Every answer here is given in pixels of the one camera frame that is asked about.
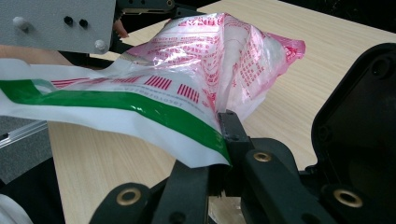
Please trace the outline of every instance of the crumpled plastic packaging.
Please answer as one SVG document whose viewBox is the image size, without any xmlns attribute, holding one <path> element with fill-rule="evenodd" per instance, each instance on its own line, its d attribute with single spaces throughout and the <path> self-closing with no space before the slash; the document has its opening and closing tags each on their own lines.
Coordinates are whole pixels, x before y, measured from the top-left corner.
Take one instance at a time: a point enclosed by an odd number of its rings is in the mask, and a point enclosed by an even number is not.
<svg viewBox="0 0 396 224">
<path fill-rule="evenodd" d="M 0 115 L 137 136 L 190 167 L 229 164 L 217 113 L 246 118 L 304 51 L 226 13 L 173 20 L 100 71 L 0 60 Z"/>
</svg>

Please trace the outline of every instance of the light wood tabletop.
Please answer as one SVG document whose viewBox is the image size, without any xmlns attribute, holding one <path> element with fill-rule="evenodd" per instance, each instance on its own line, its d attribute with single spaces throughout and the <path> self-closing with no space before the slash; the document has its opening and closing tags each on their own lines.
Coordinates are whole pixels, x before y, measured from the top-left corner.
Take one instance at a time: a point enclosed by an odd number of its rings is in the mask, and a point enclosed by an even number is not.
<svg viewBox="0 0 396 224">
<path fill-rule="evenodd" d="M 304 58 L 277 80 L 243 122 L 249 136 L 275 138 L 289 147 L 301 170 L 317 161 L 310 138 L 313 119 L 349 67 L 370 47 L 396 42 L 396 34 L 275 0 L 224 0 L 200 11 L 228 12 L 264 32 L 305 41 Z M 125 42 L 144 43 L 162 26 L 132 33 Z M 50 122 L 49 136 L 67 223 L 88 223 L 120 184 L 154 186 L 169 176 L 175 161 L 143 140 L 78 125 Z M 219 223 L 243 223 L 236 199 L 212 199 L 210 204 Z"/>
</svg>

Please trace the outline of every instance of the gray metal plate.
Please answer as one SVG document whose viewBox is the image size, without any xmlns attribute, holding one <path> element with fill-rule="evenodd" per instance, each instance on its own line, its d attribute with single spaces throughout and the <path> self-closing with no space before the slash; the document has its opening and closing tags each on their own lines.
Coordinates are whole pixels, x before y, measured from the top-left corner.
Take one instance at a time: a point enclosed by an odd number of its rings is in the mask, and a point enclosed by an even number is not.
<svg viewBox="0 0 396 224">
<path fill-rule="evenodd" d="M 0 44 L 106 53 L 115 5 L 116 0 L 1 0 Z M 14 22 L 16 17 L 23 20 Z M 72 18 L 73 23 L 66 24 L 65 17 Z M 79 24 L 80 20 L 88 23 L 86 28 Z"/>
</svg>

